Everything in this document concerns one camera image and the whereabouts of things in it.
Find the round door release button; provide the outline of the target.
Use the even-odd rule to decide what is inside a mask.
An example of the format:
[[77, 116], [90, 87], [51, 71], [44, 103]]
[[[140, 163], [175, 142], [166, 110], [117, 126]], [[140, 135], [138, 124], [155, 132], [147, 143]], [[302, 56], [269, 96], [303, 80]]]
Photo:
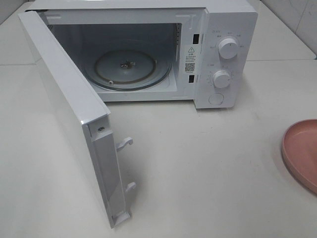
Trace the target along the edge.
[[224, 96], [221, 93], [214, 93], [209, 96], [209, 103], [212, 105], [221, 105], [223, 100]]

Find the white microwave door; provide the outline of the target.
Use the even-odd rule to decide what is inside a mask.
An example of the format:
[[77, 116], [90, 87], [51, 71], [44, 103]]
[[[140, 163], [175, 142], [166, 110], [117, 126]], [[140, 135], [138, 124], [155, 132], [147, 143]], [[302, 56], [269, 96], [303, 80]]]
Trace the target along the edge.
[[53, 112], [110, 226], [115, 227], [130, 217], [126, 197], [136, 186], [122, 184], [117, 154], [133, 140], [114, 141], [109, 109], [40, 15], [28, 11], [18, 17]]

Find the white timer knob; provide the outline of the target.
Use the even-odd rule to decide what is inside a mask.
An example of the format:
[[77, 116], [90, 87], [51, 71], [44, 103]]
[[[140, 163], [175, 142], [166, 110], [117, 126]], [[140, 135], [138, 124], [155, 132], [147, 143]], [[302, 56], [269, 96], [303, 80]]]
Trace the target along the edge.
[[226, 88], [230, 84], [231, 75], [227, 70], [219, 70], [213, 75], [215, 88]]

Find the pink plate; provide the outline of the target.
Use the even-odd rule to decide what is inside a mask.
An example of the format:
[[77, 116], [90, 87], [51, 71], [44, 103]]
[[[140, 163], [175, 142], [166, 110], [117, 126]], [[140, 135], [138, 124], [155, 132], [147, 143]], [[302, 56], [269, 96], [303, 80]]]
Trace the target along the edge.
[[290, 174], [312, 193], [317, 192], [317, 120], [292, 124], [281, 141], [282, 158]]

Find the glass microwave turntable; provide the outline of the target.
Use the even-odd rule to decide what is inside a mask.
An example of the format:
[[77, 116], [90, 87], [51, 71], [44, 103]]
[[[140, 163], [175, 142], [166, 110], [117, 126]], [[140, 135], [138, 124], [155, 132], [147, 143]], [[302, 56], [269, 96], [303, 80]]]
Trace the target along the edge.
[[108, 51], [85, 64], [87, 78], [109, 90], [135, 91], [163, 81], [172, 68], [170, 61], [137, 50]]

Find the white warning label sticker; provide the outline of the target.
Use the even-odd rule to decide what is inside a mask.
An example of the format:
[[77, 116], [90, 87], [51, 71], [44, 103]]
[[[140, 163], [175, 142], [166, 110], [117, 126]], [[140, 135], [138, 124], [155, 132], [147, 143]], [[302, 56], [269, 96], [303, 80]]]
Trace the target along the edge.
[[196, 72], [198, 53], [199, 53], [199, 50], [198, 50], [197, 44], [185, 45], [183, 47], [182, 69], [185, 73], [189, 74], [189, 73]]

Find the white microwave oven body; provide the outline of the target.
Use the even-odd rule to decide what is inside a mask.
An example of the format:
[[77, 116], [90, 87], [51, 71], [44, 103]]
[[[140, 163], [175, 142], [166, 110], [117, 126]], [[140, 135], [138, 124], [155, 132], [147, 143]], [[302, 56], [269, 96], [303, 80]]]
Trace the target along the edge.
[[[258, 14], [245, 0], [36, 0], [35, 11], [104, 102], [193, 101], [197, 109], [234, 106]], [[239, 43], [234, 58], [218, 53], [221, 39]], [[195, 73], [182, 69], [183, 47], [198, 45]], [[137, 50], [171, 62], [169, 75], [141, 90], [115, 91], [91, 82], [85, 64], [108, 51]], [[227, 70], [226, 88], [215, 88], [213, 75]], [[221, 93], [221, 105], [209, 96]]]

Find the upper white power knob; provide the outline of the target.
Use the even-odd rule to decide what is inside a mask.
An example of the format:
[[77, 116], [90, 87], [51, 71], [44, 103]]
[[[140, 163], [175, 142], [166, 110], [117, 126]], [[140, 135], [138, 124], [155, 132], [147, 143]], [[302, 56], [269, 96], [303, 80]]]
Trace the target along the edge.
[[234, 58], [238, 53], [238, 49], [239, 43], [233, 36], [221, 39], [218, 44], [218, 53], [225, 60]]

